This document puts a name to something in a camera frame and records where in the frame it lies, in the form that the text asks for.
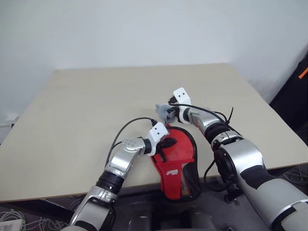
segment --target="white wall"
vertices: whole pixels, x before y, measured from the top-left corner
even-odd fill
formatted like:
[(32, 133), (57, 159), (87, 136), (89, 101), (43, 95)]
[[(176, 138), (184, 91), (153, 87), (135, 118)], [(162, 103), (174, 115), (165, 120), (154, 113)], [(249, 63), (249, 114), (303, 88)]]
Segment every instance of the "white wall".
[(0, 0), (0, 123), (64, 68), (228, 62), (270, 102), (307, 49), (307, 8), (307, 0)]

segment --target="robotic hand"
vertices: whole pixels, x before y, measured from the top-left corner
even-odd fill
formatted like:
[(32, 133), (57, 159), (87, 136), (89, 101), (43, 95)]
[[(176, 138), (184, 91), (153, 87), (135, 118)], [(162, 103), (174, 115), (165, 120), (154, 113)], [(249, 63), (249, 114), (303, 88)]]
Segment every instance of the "robotic hand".
[(158, 122), (145, 139), (134, 138), (122, 141), (120, 149), (107, 163), (95, 186), (76, 209), (70, 226), (62, 231), (110, 230), (114, 223), (113, 204), (134, 159), (143, 154), (154, 155), (156, 145), (168, 134), (163, 123)]
[(308, 197), (289, 182), (270, 175), (253, 143), (230, 127), (226, 119), (209, 109), (192, 106), (184, 88), (175, 90), (168, 104), (163, 118), (166, 122), (177, 117), (181, 123), (191, 123), (211, 144), (214, 162), (227, 184), (224, 189), (236, 185), (233, 194), (244, 192), (274, 231), (308, 229)]

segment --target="white label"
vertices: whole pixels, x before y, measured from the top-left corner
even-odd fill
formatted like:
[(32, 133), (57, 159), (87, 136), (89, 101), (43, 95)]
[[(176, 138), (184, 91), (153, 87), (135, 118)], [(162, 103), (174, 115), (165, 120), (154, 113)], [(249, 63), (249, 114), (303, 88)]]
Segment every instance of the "white label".
[(179, 171), (177, 170), (177, 169), (175, 169), (175, 170), (170, 170), (170, 171), (168, 171), (167, 173), (166, 173), (166, 175), (168, 176), (168, 175), (177, 175), (177, 173), (178, 173)]

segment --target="table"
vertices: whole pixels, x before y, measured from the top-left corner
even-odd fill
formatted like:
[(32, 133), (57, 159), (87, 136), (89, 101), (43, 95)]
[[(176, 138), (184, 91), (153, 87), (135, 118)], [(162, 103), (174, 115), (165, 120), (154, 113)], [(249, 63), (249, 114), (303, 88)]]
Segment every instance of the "table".
[[(85, 193), (103, 171), (119, 129), (129, 120), (158, 119), (184, 87), (192, 104), (229, 114), (231, 125), (262, 152), (267, 168), (308, 162), (307, 146), (228, 64), (57, 70), (0, 146), (0, 201)], [(213, 160), (200, 131), (186, 128), (198, 147), (200, 176)], [(120, 139), (145, 136), (148, 121), (131, 124)], [(209, 176), (217, 175), (216, 167)], [(124, 187), (158, 183), (148, 156), (138, 158)]]

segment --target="silver robot arm segment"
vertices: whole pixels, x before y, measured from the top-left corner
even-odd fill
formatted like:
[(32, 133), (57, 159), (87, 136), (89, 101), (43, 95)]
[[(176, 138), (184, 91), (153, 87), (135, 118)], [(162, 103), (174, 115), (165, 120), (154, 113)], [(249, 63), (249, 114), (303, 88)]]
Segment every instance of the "silver robot arm segment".
[[(178, 101), (182, 95), (189, 98), (180, 88), (170, 101), (182, 104)], [(307, 230), (308, 197), (289, 182), (270, 175), (261, 152), (252, 142), (209, 112), (181, 107), (177, 110), (179, 121), (199, 128), (211, 144), (222, 178), (239, 186), (274, 231)]]
[(155, 154), (156, 145), (168, 134), (162, 123), (157, 123), (143, 138), (125, 139), (120, 149), (107, 163), (96, 185), (92, 186), (72, 216), (70, 227), (64, 231), (109, 230), (112, 223), (112, 204), (117, 199), (122, 184), (142, 154)]

